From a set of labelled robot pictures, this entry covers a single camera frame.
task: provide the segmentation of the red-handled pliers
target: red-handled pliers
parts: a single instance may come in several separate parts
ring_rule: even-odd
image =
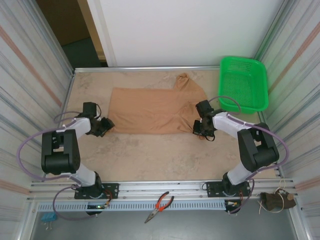
[[[150,213],[150,215],[148,216],[148,218],[145,220],[145,222],[144,222],[145,224],[146,224],[147,222],[149,222],[151,219],[153,219],[154,216],[155,216],[158,212],[162,212],[163,210],[165,210],[167,207],[169,207],[169,206],[172,204],[172,202],[174,201],[175,196],[172,196],[171,199],[170,199],[170,201],[169,201],[166,205],[160,207],[161,200],[162,200],[165,196],[167,196],[168,194],[169,194],[169,192],[166,191],[164,194],[162,194],[162,195],[159,197],[159,200],[158,200],[158,202],[157,202],[156,205],[155,205],[155,209]]]

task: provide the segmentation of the towel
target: towel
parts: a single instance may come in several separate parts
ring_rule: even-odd
[[[207,99],[204,90],[186,73],[173,89],[120,88],[112,90],[108,118],[111,132],[125,134],[192,133],[199,120],[196,104]]]

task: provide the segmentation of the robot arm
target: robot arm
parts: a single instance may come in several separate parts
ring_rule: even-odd
[[[99,175],[81,163],[78,140],[84,134],[103,137],[114,124],[97,116],[97,105],[84,102],[75,123],[63,130],[42,135],[41,168],[46,174],[72,176],[92,197],[99,196],[102,184]]]
[[[203,137],[214,137],[216,130],[224,131],[238,139],[241,162],[223,176],[224,190],[231,194],[235,186],[245,182],[246,179],[261,167],[266,167],[279,159],[279,152],[273,137],[264,131],[251,128],[235,117],[231,120],[227,112],[222,109],[214,110],[207,100],[196,105],[201,120],[193,125],[193,134]],[[269,130],[265,123],[256,124]]]

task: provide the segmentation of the wooden table surface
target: wooden table surface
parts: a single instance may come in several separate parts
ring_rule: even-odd
[[[108,117],[113,87],[171,89],[176,76],[187,73],[207,94],[218,95],[219,71],[83,72],[75,75],[67,111],[82,111],[83,102],[100,105]],[[212,106],[219,108],[218,100]],[[258,123],[258,115],[239,118]],[[85,135],[78,141],[81,162],[103,181],[171,181],[221,179],[240,162],[238,141],[217,131],[214,142],[191,133]],[[274,178],[267,170],[259,178]]]

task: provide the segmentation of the green plastic basket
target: green plastic basket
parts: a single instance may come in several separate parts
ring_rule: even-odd
[[[220,63],[219,96],[235,99],[244,114],[265,110],[269,105],[266,67],[259,61],[228,56]],[[239,112],[230,99],[219,98],[221,108]]]

